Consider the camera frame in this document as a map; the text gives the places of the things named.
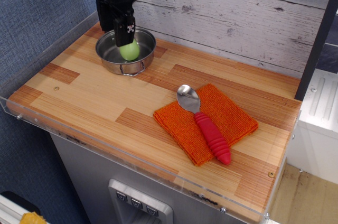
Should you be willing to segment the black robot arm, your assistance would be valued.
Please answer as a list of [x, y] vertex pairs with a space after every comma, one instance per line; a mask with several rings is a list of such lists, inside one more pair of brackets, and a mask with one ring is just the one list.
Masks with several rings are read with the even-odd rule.
[[137, 0], [96, 0], [101, 29], [114, 31], [116, 46], [131, 44], [134, 39], [136, 20], [133, 3]]

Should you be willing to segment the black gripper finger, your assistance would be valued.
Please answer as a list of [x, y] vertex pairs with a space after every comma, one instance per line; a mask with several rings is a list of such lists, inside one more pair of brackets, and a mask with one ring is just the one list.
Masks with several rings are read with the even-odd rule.
[[135, 34], [135, 18], [133, 15], [122, 16], [114, 20], [116, 46], [131, 44]]

